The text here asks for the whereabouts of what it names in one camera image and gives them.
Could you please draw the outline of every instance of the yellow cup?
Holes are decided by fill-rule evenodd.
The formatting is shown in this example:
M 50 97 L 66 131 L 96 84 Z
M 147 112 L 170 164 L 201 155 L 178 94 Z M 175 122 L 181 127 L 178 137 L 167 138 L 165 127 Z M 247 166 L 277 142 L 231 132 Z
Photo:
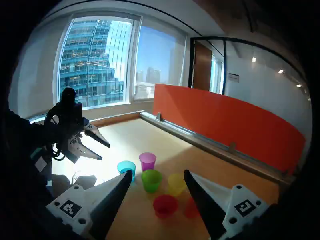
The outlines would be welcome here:
M 179 196 L 186 187 L 187 185 L 183 179 L 183 174 L 174 173 L 168 177 L 168 194 L 171 196 Z

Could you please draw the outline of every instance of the purple cup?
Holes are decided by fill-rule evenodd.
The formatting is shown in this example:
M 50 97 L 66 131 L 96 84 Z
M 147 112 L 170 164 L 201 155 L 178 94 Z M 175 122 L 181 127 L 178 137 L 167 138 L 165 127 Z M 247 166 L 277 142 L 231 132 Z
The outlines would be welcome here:
M 154 163 L 156 162 L 157 157 L 151 152 L 145 152 L 139 156 L 142 171 L 153 169 Z

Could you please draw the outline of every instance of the sign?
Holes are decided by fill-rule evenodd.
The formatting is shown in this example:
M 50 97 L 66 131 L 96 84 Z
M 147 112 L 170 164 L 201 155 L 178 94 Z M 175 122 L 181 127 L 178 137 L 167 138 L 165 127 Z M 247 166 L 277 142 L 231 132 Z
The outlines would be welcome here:
M 229 80 L 233 81 L 233 82 L 239 82 L 239 75 L 233 74 L 233 73 L 229 73 Z

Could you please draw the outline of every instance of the plastic cup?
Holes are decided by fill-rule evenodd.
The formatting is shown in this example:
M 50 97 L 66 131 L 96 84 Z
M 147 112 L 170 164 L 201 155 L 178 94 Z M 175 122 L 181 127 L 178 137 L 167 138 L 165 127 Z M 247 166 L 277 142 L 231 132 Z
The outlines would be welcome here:
M 157 157 L 151 152 L 145 152 L 139 156 L 142 171 L 153 169 L 154 163 L 156 162 Z
M 161 183 L 162 175 L 157 170 L 150 169 L 144 171 L 141 178 L 146 192 L 156 192 Z
M 132 181 L 134 181 L 134 175 L 136 174 L 136 165 L 131 161 L 122 161 L 117 165 L 119 173 L 125 173 L 128 170 L 132 171 Z
M 184 181 L 184 175 L 181 173 L 174 173 L 168 177 L 168 194 L 177 197 L 185 189 L 187 185 Z
M 167 218 L 178 209 L 178 201 L 171 195 L 161 195 L 153 201 L 156 216 Z
M 187 218 L 195 218 L 199 215 L 199 211 L 197 209 L 196 203 L 194 202 L 193 198 L 189 198 L 186 208 L 184 209 L 183 214 Z

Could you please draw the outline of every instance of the window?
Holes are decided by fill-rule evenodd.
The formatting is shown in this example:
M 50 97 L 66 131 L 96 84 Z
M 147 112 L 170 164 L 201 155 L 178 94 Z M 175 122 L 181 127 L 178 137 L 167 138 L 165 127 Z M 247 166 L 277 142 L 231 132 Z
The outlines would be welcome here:
M 117 17 L 73 20 L 58 70 L 60 97 L 76 91 L 84 107 L 125 101 L 128 53 L 134 21 Z
M 140 29 L 134 99 L 154 97 L 156 83 L 179 85 L 186 34 L 144 18 Z
M 210 92 L 222 94 L 224 64 L 214 55 L 211 58 Z

